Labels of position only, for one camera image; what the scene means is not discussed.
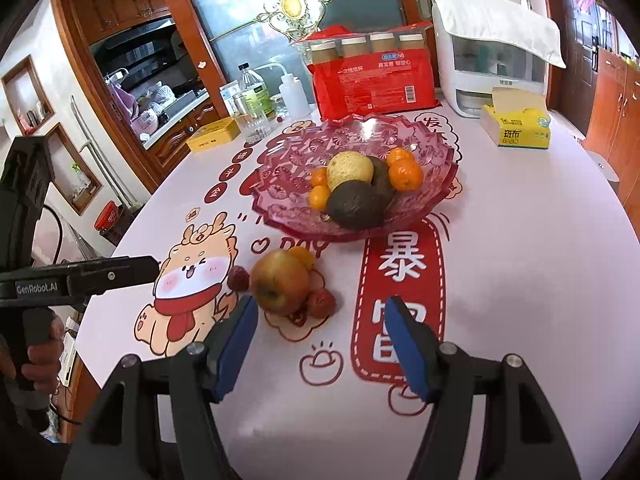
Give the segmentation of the person left hand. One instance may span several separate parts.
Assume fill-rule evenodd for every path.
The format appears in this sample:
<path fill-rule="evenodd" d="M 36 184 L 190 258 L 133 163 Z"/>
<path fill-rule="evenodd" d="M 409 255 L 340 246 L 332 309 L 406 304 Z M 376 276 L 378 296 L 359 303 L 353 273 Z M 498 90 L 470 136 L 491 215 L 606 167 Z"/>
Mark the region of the person left hand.
<path fill-rule="evenodd" d="M 28 362 L 21 365 L 24 376 L 34 382 L 36 391 L 52 394 L 58 388 L 58 373 L 61 370 L 60 357 L 64 349 L 65 325 L 60 317 L 53 313 L 50 335 L 43 344 L 34 344 L 27 349 Z M 16 366 L 10 356 L 10 350 L 1 335 L 1 389 L 6 380 L 14 380 Z"/>

